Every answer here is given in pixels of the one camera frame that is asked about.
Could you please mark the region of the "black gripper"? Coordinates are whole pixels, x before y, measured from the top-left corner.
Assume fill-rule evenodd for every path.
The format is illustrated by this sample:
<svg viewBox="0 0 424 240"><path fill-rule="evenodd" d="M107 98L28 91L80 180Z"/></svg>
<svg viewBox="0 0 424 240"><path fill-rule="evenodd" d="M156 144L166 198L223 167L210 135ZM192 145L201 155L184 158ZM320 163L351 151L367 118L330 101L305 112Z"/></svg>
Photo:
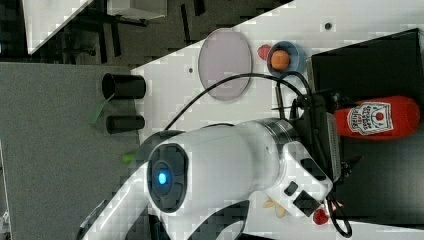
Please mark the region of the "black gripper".
<svg viewBox="0 0 424 240"><path fill-rule="evenodd" d="M335 183L342 184L352 175L363 155L344 156L344 142L337 132L335 111L356 106L335 91L320 91L295 97L289 122L294 126L311 156Z"/></svg>

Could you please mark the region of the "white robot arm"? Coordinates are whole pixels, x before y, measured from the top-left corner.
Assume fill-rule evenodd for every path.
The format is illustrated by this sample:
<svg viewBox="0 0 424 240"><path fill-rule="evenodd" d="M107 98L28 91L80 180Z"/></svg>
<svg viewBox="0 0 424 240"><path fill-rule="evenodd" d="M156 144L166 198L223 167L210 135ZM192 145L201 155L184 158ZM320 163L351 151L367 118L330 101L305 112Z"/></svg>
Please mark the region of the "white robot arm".
<svg viewBox="0 0 424 240"><path fill-rule="evenodd" d="M249 197L265 193L294 217L322 204L341 207L332 194L340 165L323 152L312 156L300 121L269 118L196 131L166 130L140 146L126 181L79 240L125 240L147 208L166 240L218 240L245 223Z"/></svg>

